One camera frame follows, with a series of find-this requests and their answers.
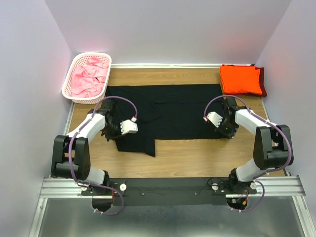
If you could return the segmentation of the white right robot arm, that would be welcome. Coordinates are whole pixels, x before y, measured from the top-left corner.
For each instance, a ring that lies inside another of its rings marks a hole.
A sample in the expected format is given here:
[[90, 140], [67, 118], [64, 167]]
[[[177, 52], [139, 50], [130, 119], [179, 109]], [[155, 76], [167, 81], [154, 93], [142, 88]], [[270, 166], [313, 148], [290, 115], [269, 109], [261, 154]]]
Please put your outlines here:
[[247, 106], [238, 106], [234, 97], [225, 98], [222, 105], [224, 116], [217, 112], [209, 112], [206, 116], [216, 132], [232, 139], [242, 126], [255, 136], [252, 158], [234, 168], [225, 182], [230, 192], [237, 194], [255, 185], [255, 178], [293, 163], [291, 132], [287, 125], [277, 125], [255, 114]]

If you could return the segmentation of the black t-shirt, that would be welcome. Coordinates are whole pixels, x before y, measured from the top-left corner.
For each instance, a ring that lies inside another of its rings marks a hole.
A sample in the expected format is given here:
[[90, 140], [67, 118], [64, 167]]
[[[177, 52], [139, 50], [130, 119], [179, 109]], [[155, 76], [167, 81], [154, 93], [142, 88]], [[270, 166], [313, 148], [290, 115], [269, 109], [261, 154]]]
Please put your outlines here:
[[114, 121], [137, 115], [138, 132], [118, 138], [117, 150], [154, 157], [155, 140], [223, 138], [213, 124], [203, 120], [205, 109], [224, 114], [220, 100], [208, 104], [220, 95], [219, 84], [108, 86], [106, 96], [126, 98], [114, 100]]

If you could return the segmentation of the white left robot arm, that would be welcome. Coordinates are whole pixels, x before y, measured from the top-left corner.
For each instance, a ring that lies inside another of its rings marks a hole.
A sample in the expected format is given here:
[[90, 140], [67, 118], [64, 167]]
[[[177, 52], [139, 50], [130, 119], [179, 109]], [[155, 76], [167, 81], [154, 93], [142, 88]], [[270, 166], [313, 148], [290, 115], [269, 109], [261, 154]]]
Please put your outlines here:
[[71, 168], [77, 181], [92, 184], [93, 190], [104, 195], [111, 186], [107, 171], [91, 166], [89, 143], [95, 135], [101, 133], [107, 140], [121, 136], [121, 129], [114, 120], [115, 102], [106, 100], [101, 108], [90, 110], [86, 119], [67, 135], [58, 135], [54, 139], [51, 175], [72, 179]]

